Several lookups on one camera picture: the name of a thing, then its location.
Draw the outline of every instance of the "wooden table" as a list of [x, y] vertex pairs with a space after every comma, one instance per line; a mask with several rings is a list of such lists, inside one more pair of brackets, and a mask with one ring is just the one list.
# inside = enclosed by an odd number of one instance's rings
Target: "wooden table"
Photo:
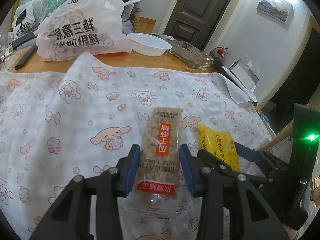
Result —
[[[28, 48], [24, 48], [20, 52], [19, 59], [27, 52]], [[167, 68], [172, 70], [178, 70], [182, 72], [192, 72], [192, 73], [211, 73], [217, 72], [215, 68], [206, 68], [202, 69], [192, 69], [187, 66], [182, 60], [176, 56], [166, 52], [160, 57], [150, 57], [139, 54], [135, 51], [125, 54], [102, 54], [95, 55], [95, 57], [103, 62], [104, 64], [121, 67], [121, 66], [130, 66], [130, 67], [154, 67], [154, 68]], [[42, 58], [35, 51], [33, 55], [29, 58], [25, 66], [19, 70], [15, 70], [14, 66], [12, 67], [12, 72], [17, 73], [34, 73], [34, 72], [46, 72], [46, 71], [55, 71], [65, 73], [68, 71], [73, 60], [66, 61], [43, 61]]]

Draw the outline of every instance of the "white plastic bag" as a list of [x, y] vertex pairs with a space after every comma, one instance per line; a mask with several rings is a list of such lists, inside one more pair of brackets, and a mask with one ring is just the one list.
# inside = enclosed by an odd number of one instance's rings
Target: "white plastic bag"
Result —
[[44, 19], [35, 35], [43, 60], [63, 61], [83, 52], [104, 54], [131, 52], [122, 33], [121, 14], [131, 0], [68, 0]]

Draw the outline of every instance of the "cartoon patterned cloth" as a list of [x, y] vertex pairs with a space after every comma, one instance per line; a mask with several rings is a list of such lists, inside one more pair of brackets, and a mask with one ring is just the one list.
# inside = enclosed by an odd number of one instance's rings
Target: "cartoon patterned cloth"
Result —
[[[98, 176], [133, 143], [141, 144], [153, 106], [183, 109], [180, 143], [193, 155], [198, 122], [258, 148], [270, 135], [249, 99], [241, 97], [219, 73], [111, 67], [89, 53], [67, 73], [1, 73], [0, 208], [19, 237], [29, 239], [76, 174]], [[261, 174], [254, 164], [240, 157], [239, 162], [243, 172]], [[128, 199], [118, 201], [125, 240], [196, 237], [201, 198], [190, 197], [182, 172], [179, 190], [163, 202], [176, 211], [170, 219], [141, 216], [124, 208]], [[224, 220], [227, 225], [227, 212]], [[94, 231], [94, 216], [91, 223]]]

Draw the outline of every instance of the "fire extinguisher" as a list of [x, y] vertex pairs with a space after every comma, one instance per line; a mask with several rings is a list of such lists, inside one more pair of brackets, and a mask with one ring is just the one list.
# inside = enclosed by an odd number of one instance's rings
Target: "fire extinguisher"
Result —
[[224, 56], [228, 53], [228, 48], [223, 48], [223, 47], [216, 47], [213, 49], [213, 51], [217, 50], [217, 53], [220, 55], [220, 57], [224, 58]]

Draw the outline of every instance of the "brown door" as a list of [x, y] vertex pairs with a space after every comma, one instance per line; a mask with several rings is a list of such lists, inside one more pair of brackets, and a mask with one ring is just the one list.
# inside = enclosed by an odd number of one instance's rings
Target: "brown door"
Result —
[[164, 34], [204, 50], [230, 0], [178, 0]]

